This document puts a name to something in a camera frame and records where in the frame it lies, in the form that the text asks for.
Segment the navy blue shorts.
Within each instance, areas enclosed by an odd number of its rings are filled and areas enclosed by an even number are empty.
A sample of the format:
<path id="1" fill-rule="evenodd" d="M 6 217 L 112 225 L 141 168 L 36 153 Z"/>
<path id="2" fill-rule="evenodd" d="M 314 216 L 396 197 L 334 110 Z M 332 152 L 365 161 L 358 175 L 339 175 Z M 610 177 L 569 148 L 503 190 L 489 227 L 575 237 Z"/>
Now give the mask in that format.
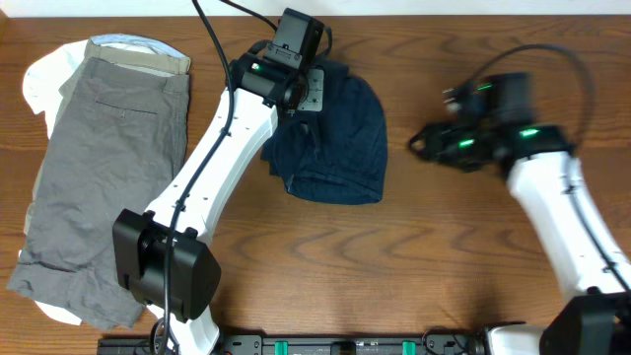
<path id="1" fill-rule="evenodd" d="M 387 164 L 386 115 L 378 96 L 345 64 L 323 71 L 320 111 L 285 118 L 262 146 L 269 173 L 298 198 L 329 204 L 378 203 Z"/>

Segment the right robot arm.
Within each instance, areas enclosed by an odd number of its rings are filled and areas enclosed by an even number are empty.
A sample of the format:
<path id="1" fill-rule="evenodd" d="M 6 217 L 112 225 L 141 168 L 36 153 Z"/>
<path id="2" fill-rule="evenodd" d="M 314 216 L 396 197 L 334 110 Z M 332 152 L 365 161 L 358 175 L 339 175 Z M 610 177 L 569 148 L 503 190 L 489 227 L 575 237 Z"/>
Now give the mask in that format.
<path id="1" fill-rule="evenodd" d="M 629 353 L 630 261 L 598 212 L 562 129 L 536 123 L 528 74 L 489 76 L 446 95 L 454 120 L 425 125 L 410 150 L 467 173 L 497 166 L 538 235 L 565 302 L 547 326 L 486 327 L 469 353 Z"/>

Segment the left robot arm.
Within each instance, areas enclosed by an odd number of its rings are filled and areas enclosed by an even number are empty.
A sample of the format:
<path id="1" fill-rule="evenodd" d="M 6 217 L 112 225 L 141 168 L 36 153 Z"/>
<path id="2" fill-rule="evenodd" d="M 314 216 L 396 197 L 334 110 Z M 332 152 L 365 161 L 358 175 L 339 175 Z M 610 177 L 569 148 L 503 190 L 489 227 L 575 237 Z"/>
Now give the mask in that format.
<path id="1" fill-rule="evenodd" d="M 150 354 L 210 354 L 220 330 L 209 305 L 221 278 L 210 250 L 225 205 L 245 168 L 285 113 L 322 108 L 319 48 L 331 39 L 314 17 L 285 9 L 274 37 L 226 74 L 211 124 L 174 180 L 143 213 L 120 212 L 112 226 L 118 284 L 157 317 L 139 348 Z"/>

